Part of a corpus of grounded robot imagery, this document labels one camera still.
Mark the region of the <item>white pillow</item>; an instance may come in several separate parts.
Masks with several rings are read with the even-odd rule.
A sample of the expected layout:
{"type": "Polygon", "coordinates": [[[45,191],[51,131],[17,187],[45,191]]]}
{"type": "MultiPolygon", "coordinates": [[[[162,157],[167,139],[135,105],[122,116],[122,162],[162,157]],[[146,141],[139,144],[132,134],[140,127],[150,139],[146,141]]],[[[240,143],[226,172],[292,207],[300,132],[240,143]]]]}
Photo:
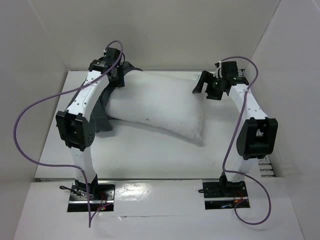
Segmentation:
{"type": "Polygon", "coordinates": [[[202,141],[205,97],[192,93],[195,81],[131,70],[124,83],[121,88],[105,89],[101,103],[109,117],[202,141]]]}

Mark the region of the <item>dark grey checked pillowcase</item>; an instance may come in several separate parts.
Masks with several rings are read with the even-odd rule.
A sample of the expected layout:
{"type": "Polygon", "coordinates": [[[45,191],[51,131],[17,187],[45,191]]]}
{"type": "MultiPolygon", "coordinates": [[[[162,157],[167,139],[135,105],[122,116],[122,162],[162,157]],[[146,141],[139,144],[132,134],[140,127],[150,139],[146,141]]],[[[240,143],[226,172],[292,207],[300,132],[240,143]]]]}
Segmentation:
{"type": "MultiPolygon", "coordinates": [[[[128,74],[131,71],[135,71],[135,70],[142,71],[142,69],[133,66],[128,61],[124,61],[123,63],[121,63],[121,65],[123,65],[124,77],[126,74],[128,74]]],[[[108,85],[103,89],[97,102],[94,105],[94,108],[90,116],[90,122],[95,123],[95,133],[110,132],[113,130],[113,126],[109,121],[112,119],[112,117],[110,117],[107,114],[107,105],[110,100],[112,92],[116,88],[120,88],[120,87],[109,87],[109,83],[108,83],[108,85]]]]}

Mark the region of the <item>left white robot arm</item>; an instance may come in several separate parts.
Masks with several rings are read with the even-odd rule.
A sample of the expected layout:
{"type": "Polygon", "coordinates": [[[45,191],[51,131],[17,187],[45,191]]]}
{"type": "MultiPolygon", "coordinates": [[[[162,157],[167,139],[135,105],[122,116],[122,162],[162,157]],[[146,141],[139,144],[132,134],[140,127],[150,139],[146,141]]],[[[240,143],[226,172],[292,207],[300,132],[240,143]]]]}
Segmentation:
{"type": "Polygon", "coordinates": [[[103,57],[90,63],[85,81],[66,109],[55,115],[60,138],[69,148],[74,165],[83,171],[76,175],[75,187],[88,200],[99,193],[91,155],[97,126],[92,113],[98,109],[97,101],[106,87],[124,87],[122,55],[120,50],[107,47],[103,57]]]}

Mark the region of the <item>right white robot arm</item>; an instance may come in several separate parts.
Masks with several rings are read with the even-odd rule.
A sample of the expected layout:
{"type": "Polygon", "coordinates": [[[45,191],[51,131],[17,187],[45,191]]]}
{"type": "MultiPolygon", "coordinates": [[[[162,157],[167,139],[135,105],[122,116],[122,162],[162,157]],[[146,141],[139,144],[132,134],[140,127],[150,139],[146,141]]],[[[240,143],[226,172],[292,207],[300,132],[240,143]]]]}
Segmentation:
{"type": "Polygon", "coordinates": [[[235,147],[239,159],[233,169],[222,169],[218,190],[223,196],[230,196],[244,186],[245,175],[254,164],[274,150],[278,121],[270,118],[259,106],[252,84],[239,74],[236,61],[219,61],[216,71],[202,71],[193,94],[206,93],[207,99],[220,101],[224,94],[233,100],[239,111],[239,118],[231,137],[227,152],[235,147]]]}

